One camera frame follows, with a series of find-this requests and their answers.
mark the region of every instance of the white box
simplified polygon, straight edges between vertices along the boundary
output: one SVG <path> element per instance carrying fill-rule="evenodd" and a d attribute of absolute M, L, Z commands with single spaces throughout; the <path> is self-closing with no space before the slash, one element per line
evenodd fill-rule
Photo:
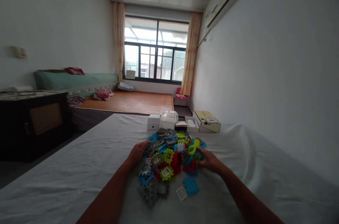
<path fill-rule="evenodd" d="M 160 114 L 151 114 L 147 119 L 147 130 L 159 130 Z"/>
<path fill-rule="evenodd" d="M 165 110 L 160 117 L 160 128 L 175 129 L 178 120 L 179 117 L 176 111 Z"/>
<path fill-rule="evenodd" d="M 188 126 L 188 120 L 192 120 L 195 124 L 195 128 L 194 127 L 189 127 Z M 198 133 L 199 132 L 199 125 L 196 121 L 196 119 L 194 117 L 191 117 L 191 116 L 185 116 L 185 122 L 187 124 L 187 132 L 188 133 Z"/>

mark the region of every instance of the beige curtain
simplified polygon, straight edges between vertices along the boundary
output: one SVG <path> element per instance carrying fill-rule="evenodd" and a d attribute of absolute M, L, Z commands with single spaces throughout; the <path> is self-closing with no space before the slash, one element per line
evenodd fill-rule
<path fill-rule="evenodd" d="M 187 47 L 185 56 L 184 77 L 181 84 L 180 94 L 190 95 L 194 74 L 195 57 L 199 42 L 199 33 L 202 13 L 193 12 L 188 27 Z"/>
<path fill-rule="evenodd" d="M 120 2 L 112 2 L 112 18 L 113 18 L 113 43 L 114 55 L 119 59 L 119 83 L 123 79 L 124 64 L 124 35 L 125 35 L 125 4 Z"/>

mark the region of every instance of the wooden cabinet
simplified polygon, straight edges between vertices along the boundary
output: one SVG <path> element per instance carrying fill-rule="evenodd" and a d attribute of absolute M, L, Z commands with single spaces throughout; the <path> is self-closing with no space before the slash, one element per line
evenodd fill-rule
<path fill-rule="evenodd" d="M 0 161 L 32 162 L 73 133 L 67 93 L 0 94 Z"/>

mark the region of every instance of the white bed sheet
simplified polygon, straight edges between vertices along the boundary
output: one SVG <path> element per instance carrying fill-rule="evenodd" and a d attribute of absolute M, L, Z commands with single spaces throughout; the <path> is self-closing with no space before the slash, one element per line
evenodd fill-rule
<path fill-rule="evenodd" d="M 147 117 L 114 114 L 0 190 L 0 223 L 75 223 L 126 159 L 153 131 Z M 218 134 L 194 134 L 286 223 L 337 223 L 338 188 L 241 125 Z M 128 181 L 120 223 L 242 223 L 223 181 L 199 170 L 199 194 L 180 201 L 170 185 L 167 200 L 149 209 Z"/>

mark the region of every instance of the wall switch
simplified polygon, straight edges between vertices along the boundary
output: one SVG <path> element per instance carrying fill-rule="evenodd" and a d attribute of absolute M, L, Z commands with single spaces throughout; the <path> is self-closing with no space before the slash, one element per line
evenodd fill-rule
<path fill-rule="evenodd" d="M 13 47 L 15 52 L 15 57 L 18 58 L 27 58 L 27 52 L 25 48 L 22 47 Z"/>

